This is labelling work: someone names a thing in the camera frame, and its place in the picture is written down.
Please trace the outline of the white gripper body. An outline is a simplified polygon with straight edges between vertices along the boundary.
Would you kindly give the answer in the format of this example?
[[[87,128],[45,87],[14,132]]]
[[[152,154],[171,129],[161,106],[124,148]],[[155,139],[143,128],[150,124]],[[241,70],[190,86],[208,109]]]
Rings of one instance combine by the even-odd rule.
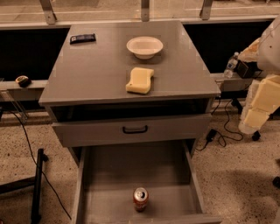
[[[280,76],[269,74],[261,81],[253,80],[248,89],[245,105],[259,112],[259,115],[255,115],[261,129],[270,115],[280,107]]]

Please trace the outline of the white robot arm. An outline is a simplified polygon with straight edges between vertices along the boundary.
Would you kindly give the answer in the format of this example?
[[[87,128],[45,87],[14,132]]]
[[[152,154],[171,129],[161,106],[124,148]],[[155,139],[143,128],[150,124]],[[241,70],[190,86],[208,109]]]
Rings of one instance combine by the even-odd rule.
[[[266,73],[264,79],[253,80],[249,86],[238,126],[240,132],[253,134],[280,107],[280,16],[240,53],[238,59],[255,62]]]

